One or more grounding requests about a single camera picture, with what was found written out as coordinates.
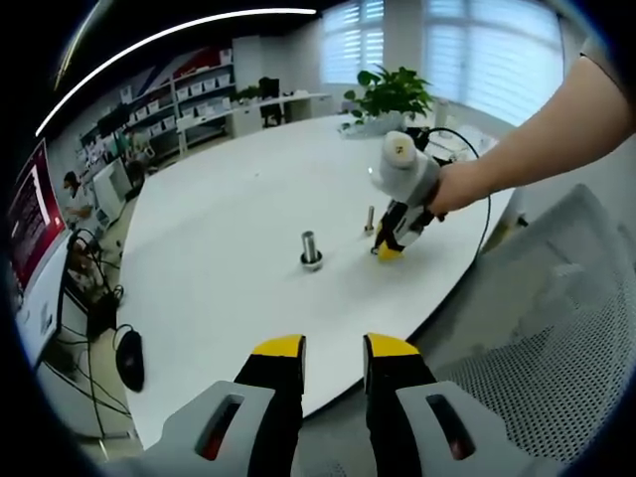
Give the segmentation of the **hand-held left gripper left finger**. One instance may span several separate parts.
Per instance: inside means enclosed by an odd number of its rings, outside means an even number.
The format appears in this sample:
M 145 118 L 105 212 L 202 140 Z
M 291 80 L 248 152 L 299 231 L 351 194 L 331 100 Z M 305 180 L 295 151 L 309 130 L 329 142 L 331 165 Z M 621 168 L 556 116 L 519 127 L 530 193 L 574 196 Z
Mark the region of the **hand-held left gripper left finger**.
M 170 415 L 159 440 L 106 465 L 109 476 L 289 476 L 302 425 L 301 334 L 256 346 L 231 381 Z

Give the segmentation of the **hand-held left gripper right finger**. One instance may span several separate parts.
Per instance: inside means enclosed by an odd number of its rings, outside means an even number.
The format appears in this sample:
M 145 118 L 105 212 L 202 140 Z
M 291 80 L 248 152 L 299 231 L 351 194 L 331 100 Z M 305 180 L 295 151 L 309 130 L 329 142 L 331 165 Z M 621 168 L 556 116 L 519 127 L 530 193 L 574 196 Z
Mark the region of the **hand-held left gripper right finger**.
M 387 335 L 364 337 L 366 425 L 380 476 L 558 476 L 504 420 L 452 382 L 436 381 L 418 349 Z

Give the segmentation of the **person's right hand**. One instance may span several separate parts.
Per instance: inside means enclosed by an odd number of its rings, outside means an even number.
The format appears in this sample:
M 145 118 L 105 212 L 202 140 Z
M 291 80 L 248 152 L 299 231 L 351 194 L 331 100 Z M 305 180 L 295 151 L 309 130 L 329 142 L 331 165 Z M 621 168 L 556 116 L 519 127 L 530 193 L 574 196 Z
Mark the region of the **person's right hand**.
M 486 198 L 490 192 L 488 174 L 479 160 L 452 163 L 440 169 L 437 193 L 428 208 L 441 217 Z

